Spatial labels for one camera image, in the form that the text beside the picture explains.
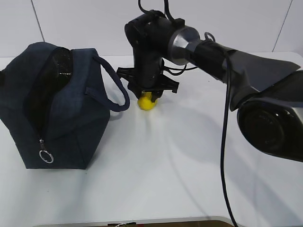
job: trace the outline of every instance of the black wire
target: black wire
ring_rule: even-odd
[[[143,9],[141,6],[141,0],[138,0],[138,5],[139,5],[139,9],[143,12],[143,13],[148,13],[147,10]],[[169,11],[169,1],[168,0],[164,0],[164,11],[165,14],[167,16],[167,18],[174,22],[175,19],[172,17],[172,15],[170,14]],[[213,42],[215,42],[215,37],[209,33],[209,32],[205,32],[204,33],[205,39],[206,40],[212,40]],[[227,122],[228,122],[228,108],[229,108],[229,104],[230,104],[230,96],[231,96],[231,77],[232,77],[232,63],[231,60],[229,58],[229,55],[226,51],[224,51],[222,48],[220,48],[221,51],[224,52],[225,55],[225,59],[226,59],[226,71],[227,71],[227,88],[226,88],[226,96],[225,96],[225,107],[224,107],[224,118],[223,118],[223,129],[222,129],[222,140],[221,140],[221,157],[220,157],[220,172],[221,172],[221,181],[222,181],[222,189],[223,189],[223,195],[224,195],[224,199],[225,199],[225,203],[226,203],[226,208],[228,210],[229,216],[231,217],[232,223],[234,225],[234,227],[238,227],[238,224],[232,214],[232,209],[231,209],[231,205],[229,203],[229,199],[227,196],[227,191],[226,191],[226,182],[225,182],[225,173],[224,173],[224,157],[225,157],[225,143],[226,143],[226,132],[227,132]],[[197,67],[192,67],[187,69],[186,68],[187,65],[185,65],[185,67],[183,69],[175,69],[175,68],[170,68],[170,67],[166,67],[164,66],[165,71],[169,72],[171,75],[174,76],[179,76],[182,73],[184,73],[186,70],[193,70],[196,69]],[[180,72],[178,73],[173,73],[170,70],[180,70]]]
[[[138,6],[139,6],[139,9],[143,12],[143,13],[148,13],[149,11],[143,9],[142,5],[141,5],[141,0],[138,0]]]
[[[190,70],[195,70],[195,69],[197,69],[198,67],[195,66],[195,67],[192,67],[192,68],[176,69],[176,68],[171,68],[171,67],[168,67],[168,66],[164,66],[164,68],[165,68],[165,69],[168,69],[168,70],[175,70],[175,71],[182,71],[182,70],[184,70],[184,71],[190,71]]]
[[[175,19],[172,17],[169,11],[169,0],[164,0],[164,12],[170,21],[172,22],[175,21]]]
[[[209,32],[205,32],[204,37],[205,37],[205,40],[212,40],[212,41],[216,42],[216,39],[214,38],[213,34],[211,34]]]
[[[226,143],[226,132],[227,132],[227,120],[228,120],[228,108],[230,104],[231,96],[231,79],[232,79],[232,63],[227,52],[224,51],[226,65],[227,65],[227,88],[226,88],[226,97],[225,97],[225,107],[224,107],[224,119],[223,119],[223,129],[222,129],[222,140],[221,140],[221,158],[220,158],[220,172],[221,172],[221,181],[223,195],[226,203],[226,207],[231,217],[232,223],[235,227],[238,227],[238,224],[232,214],[231,205],[228,200],[227,191],[226,191],[226,182],[224,174],[224,156],[225,156],[225,143]]]

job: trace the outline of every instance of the white tabletop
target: white tabletop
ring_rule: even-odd
[[[303,66],[295,53],[259,55]],[[115,69],[133,63],[131,56],[105,58]],[[0,59],[0,69],[10,60]],[[109,76],[103,77],[109,96],[122,102]],[[152,111],[140,110],[130,93],[130,109],[112,113],[87,170],[26,170],[1,123],[0,226],[230,222],[219,168],[225,85],[201,70],[174,78],[178,93],[164,92]],[[303,225],[303,163],[254,149],[238,128],[236,112],[229,117],[225,171],[238,223]]]

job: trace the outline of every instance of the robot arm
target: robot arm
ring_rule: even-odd
[[[128,88],[151,101],[164,90],[176,93],[178,82],[163,75],[165,58],[176,65],[188,62],[227,83],[226,54],[232,64],[230,109],[238,109],[244,137],[260,151],[303,162],[303,72],[292,62],[261,58],[205,40],[183,19],[168,20],[151,10],[125,25],[134,50],[134,68],[119,68]]]

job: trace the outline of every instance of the navy blue bag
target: navy blue bag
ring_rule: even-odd
[[[110,101],[100,65],[125,97]],[[35,43],[0,76],[0,118],[26,168],[85,169],[107,126],[110,110],[128,109],[129,96],[95,49]]]

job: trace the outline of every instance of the metal ring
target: metal ring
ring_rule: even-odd
[[[42,156],[42,152],[48,154],[48,156],[51,158],[51,161],[47,161],[47,160]],[[52,156],[51,153],[48,153],[47,150],[40,150],[40,151],[39,151],[39,155],[40,155],[40,158],[41,158],[43,161],[45,161],[46,163],[49,163],[49,164],[50,164],[50,163],[53,163],[53,156]]]

